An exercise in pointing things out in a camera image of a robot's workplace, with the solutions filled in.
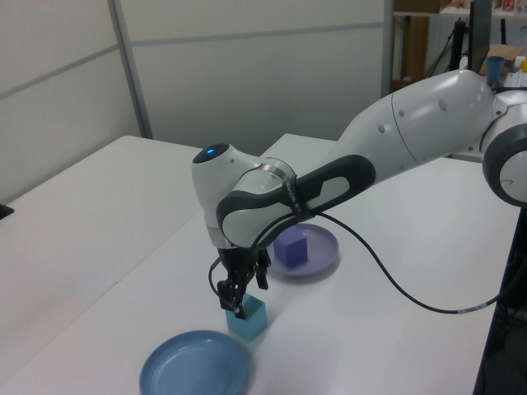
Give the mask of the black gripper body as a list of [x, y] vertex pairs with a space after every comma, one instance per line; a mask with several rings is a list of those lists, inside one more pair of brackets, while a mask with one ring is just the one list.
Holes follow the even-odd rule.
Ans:
[[267, 254], [266, 249], [250, 252], [248, 249], [232, 248], [218, 249], [219, 258], [223, 267], [227, 270], [227, 279], [234, 281], [237, 285], [247, 286], [255, 277], [254, 269], [259, 254]]

